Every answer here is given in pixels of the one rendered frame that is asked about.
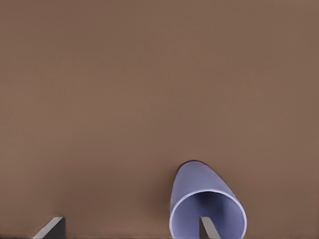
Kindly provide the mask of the blue cup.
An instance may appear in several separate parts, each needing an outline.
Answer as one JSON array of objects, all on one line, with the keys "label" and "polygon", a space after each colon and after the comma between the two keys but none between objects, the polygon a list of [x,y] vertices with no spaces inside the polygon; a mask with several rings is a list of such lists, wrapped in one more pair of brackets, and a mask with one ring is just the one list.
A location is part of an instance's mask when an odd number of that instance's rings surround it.
[{"label": "blue cup", "polygon": [[221,239],[242,239],[247,217],[222,178],[200,161],[179,167],[171,192],[169,229],[174,239],[200,239],[199,219],[209,217]]}]

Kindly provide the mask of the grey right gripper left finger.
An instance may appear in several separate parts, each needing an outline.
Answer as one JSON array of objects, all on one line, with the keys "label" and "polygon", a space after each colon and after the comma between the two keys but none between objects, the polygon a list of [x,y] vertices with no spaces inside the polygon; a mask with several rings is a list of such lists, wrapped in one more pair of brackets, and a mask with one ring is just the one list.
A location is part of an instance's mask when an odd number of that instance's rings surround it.
[{"label": "grey right gripper left finger", "polygon": [[33,239],[65,239],[66,219],[64,217],[54,217],[45,225]]}]

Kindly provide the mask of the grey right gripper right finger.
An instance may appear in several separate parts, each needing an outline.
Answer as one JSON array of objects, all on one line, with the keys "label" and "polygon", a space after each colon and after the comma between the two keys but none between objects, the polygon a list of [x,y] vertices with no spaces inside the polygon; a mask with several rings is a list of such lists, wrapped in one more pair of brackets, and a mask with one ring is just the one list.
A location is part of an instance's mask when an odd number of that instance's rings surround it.
[{"label": "grey right gripper right finger", "polygon": [[199,238],[221,239],[214,223],[209,217],[200,217],[199,219]]}]

